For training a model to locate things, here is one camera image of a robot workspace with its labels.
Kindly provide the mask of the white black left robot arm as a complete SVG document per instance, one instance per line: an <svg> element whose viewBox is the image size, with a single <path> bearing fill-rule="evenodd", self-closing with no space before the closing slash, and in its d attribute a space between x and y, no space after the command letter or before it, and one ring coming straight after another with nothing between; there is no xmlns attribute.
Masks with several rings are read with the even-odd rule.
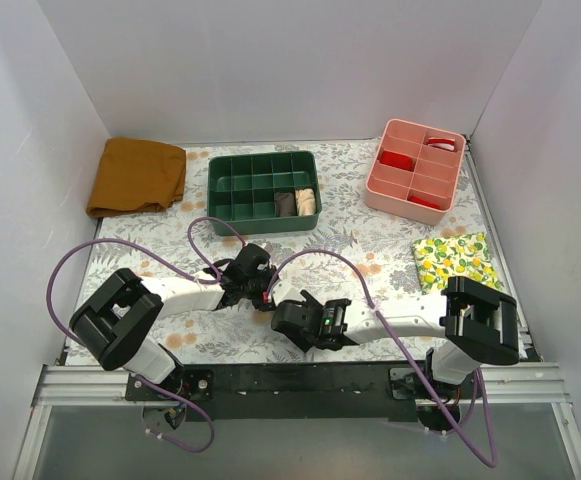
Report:
<svg viewBox="0 0 581 480"><path fill-rule="evenodd" d="M181 366L163 346L148 338L156 320L190 311L217 311L249 300L264 300L276 268L266 265L247 273L234 265L216 279L201 271L192 279L141 277L128 268L115 271L73 314L69 327L106 371L123 368L148 380L163 400L183 386Z"/></svg>

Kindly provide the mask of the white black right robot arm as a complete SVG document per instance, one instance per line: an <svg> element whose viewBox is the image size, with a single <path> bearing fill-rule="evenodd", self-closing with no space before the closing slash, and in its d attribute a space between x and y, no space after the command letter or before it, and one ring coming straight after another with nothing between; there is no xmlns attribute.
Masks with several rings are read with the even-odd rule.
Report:
<svg viewBox="0 0 581 480"><path fill-rule="evenodd" d="M424 389L445 397L482 365L520 361L516 300L459 276L440 292L390 301L372 309L347 298L319 302L307 291L277 285L273 329L306 352L338 351L388 338L432 337L443 341L426 355Z"/></svg>

